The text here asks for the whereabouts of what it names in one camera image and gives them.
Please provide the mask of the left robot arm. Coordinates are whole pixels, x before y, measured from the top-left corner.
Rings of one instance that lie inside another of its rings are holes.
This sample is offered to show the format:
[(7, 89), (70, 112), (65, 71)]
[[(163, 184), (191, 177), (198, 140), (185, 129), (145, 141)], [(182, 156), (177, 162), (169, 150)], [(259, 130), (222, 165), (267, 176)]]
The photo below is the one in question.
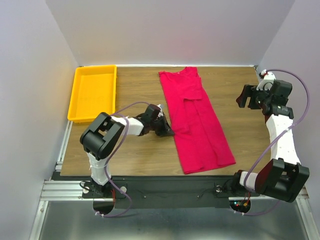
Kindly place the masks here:
[(124, 117), (116, 113), (100, 113), (80, 137), (80, 143), (86, 152), (91, 171), (90, 185), (82, 185), (87, 192), (94, 192), (100, 197), (111, 193), (108, 164), (123, 144), (126, 136), (144, 136), (150, 131), (158, 137), (175, 135), (170, 127), (162, 106), (149, 104), (146, 110), (134, 117)]

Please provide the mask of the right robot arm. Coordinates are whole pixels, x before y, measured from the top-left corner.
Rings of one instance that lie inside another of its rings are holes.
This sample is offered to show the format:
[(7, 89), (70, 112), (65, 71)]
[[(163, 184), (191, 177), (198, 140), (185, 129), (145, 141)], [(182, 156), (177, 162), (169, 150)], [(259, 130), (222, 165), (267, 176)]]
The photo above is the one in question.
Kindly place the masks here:
[(287, 107), (293, 86), (283, 80), (263, 80), (246, 84), (236, 99), (239, 107), (262, 110), (271, 143), (270, 161), (259, 172), (239, 170), (230, 182), (231, 192), (242, 195), (248, 189), (280, 201), (293, 202), (310, 176), (295, 150), (293, 109)]

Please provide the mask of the red t shirt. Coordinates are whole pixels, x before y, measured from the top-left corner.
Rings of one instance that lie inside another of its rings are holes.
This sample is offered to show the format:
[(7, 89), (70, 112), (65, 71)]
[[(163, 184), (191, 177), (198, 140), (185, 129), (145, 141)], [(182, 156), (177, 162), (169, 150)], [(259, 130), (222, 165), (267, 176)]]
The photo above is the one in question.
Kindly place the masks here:
[(194, 174), (236, 163), (220, 121), (203, 88), (196, 67), (159, 72), (184, 174)]

